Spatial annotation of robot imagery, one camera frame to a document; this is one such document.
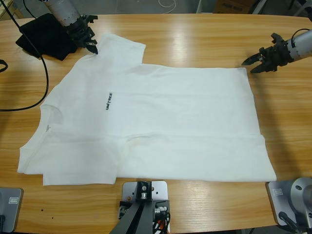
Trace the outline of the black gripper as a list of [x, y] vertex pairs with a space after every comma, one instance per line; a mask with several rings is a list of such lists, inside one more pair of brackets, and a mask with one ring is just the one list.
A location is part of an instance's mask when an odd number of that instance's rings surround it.
[[286, 41], [277, 42], [274, 46], [260, 48], [259, 53], [245, 59], [241, 65], [248, 66], [261, 60], [261, 64], [251, 70], [251, 73], [263, 73], [267, 71], [277, 71], [282, 67], [294, 61], [288, 50]]
[[97, 41], [92, 39], [95, 33], [88, 23], [93, 23], [97, 19], [97, 17], [79, 17], [74, 23], [65, 27], [67, 34], [77, 47], [87, 48], [94, 54], [98, 54]]

